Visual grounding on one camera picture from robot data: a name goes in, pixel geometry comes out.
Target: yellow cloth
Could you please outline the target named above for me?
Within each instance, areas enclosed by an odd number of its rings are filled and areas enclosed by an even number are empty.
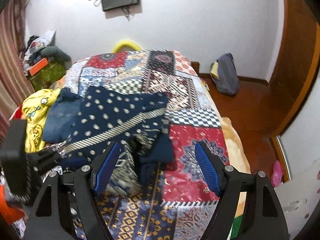
[[[210,70],[210,74],[213,75],[217,79],[219,79],[218,68],[219,68],[218,62],[214,62],[212,64],[212,67],[211,67],[211,70]]]
[[[49,107],[56,101],[60,89],[41,89],[33,93],[22,103],[22,113],[27,119],[26,153],[42,150],[42,131],[47,119]]]

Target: striped curtain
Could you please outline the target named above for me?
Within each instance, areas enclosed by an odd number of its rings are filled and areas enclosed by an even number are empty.
[[[9,0],[0,14],[0,145],[14,110],[34,89],[23,74],[26,0]]]

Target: denim jeans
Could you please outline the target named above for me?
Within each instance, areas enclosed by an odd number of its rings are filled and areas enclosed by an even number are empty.
[[[51,106],[45,121],[42,140],[50,143],[65,141],[72,132],[73,119],[78,113],[82,97],[63,88]]]

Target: blue and white checkered strip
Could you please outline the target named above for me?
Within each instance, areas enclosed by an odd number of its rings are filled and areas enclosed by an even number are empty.
[[[213,109],[181,109],[179,111],[166,111],[165,117],[171,123],[176,124],[187,124],[195,127],[221,127],[221,123]]]

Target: gray bag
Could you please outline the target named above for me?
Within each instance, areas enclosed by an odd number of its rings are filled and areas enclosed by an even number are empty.
[[[232,96],[239,90],[239,79],[237,76],[235,62],[231,53],[224,54],[217,60],[219,79],[211,75],[217,90],[225,95]]]

